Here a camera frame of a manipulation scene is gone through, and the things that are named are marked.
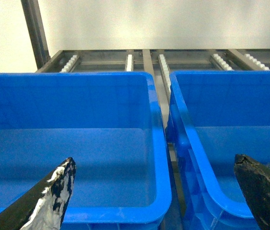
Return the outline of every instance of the metal frame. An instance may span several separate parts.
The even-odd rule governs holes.
[[[85,71],[145,71],[150,73],[154,80],[161,77],[167,101],[170,101],[171,70],[263,70],[257,59],[251,61],[244,54],[254,53],[262,62],[270,66],[270,50],[61,50],[50,59],[42,24],[38,0],[21,0],[27,22],[30,39],[38,68],[37,73],[60,72],[77,55],[68,72]],[[160,230],[182,230],[182,216],[179,198],[183,194],[177,192],[174,175],[178,175],[175,161],[170,159],[168,166],[172,191],[172,203],[160,225]]]
[[[36,65],[40,69],[50,59],[50,55],[38,0],[21,0],[21,4],[29,30]]]

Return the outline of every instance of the blue plastic bin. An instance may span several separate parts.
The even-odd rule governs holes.
[[[156,230],[171,202],[147,73],[0,74],[0,212],[67,157],[62,230]]]
[[[235,154],[270,162],[270,71],[177,71],[168,141],[175,147],[185,229],[259,229],[234,176]]]

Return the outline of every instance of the metal rack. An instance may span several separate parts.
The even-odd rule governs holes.
[[[22,0],[38,73],[90,71],[145,71],[154,77],[164,128],[170,99],[169,74],[174,70],[270,71],[270,49],[205,50],[61,50],[49,56],[37,0]],[[181,230],[183,194],[174,154],[168,151],[172,204],[160,229]]]

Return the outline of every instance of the worn gripper pad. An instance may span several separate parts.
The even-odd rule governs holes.
[[[234,173],[262,230],[270,230],[270,169],[247,155],[236,155]]]
[[[76,164],[67,158],[0,213],[0,230],[59,230],[75,174]]]

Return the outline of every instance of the white wall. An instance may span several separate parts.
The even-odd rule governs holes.
[[[39,0],[60,49],[270,48],[270,0]],[[0,72],[35,71],[19,0],[0,0]]]

